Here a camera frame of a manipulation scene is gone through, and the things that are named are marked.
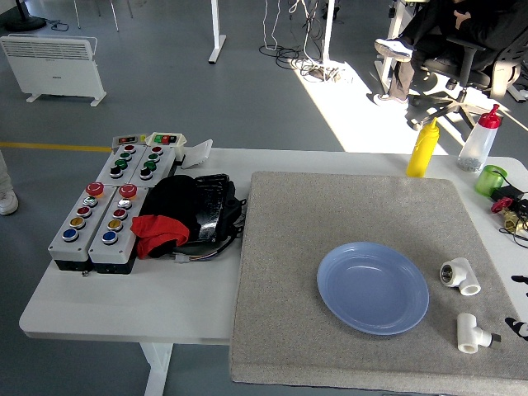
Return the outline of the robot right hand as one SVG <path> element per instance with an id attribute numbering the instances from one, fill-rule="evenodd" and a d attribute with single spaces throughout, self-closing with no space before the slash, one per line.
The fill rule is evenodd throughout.
<path id="1" fill-rule="evenodd" d="M 526 276 L 514 275 L 511 277 L 511 279 L 517 283 L 527 283 Z M 525 341 L 528 339 L 528 329 L 526 322 L 518 321 L 511 317 L 505 318 L 504 322 L 518 337 L 523 338 Z"/>

